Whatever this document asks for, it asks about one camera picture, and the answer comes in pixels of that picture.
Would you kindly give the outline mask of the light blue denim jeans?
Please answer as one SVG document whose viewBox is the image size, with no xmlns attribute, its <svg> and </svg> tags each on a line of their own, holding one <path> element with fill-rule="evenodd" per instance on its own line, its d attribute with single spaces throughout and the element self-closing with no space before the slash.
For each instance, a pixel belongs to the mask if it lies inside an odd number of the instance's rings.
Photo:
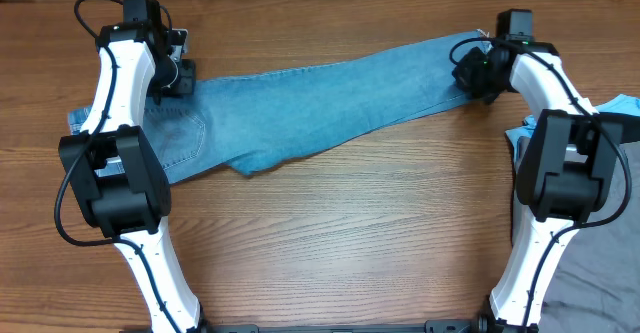
<svg viewBox="0 0 640 333">
<path fill-rule="evenodd" d="M 201 80 L 147 103 L 143 131 L 169 182 L 219 165 L 244 176 L 470 102 L 453 61 L 490 44 L 469 31 L 351 61 Z"/>
</svg>

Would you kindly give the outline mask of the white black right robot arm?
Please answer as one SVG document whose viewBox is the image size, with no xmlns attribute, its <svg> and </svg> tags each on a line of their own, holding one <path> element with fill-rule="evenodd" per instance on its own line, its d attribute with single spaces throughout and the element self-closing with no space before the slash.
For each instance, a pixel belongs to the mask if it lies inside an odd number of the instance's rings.
<svg viewBox="0 0 640 333">
<path fill-rule="evenodd" d="M 471 49 L 455 60 L 456 85 L 493 102 L 520 94 L 536 126 L 517 168 L 513 249 L 507 267 L 472 332 L 536 332 L 543 298 L 571 239 L 594 227 L 589 217 L 606 203 L 620 167 L 627 207 L 632 177 L 622 144 L 639 139 L 638 117 L 600 113 L 583 98 L 562 68 L 556 48 L 533 36 L 533 14 L 510 9 L 497 16 L 491 48 Z"/>
</svg>

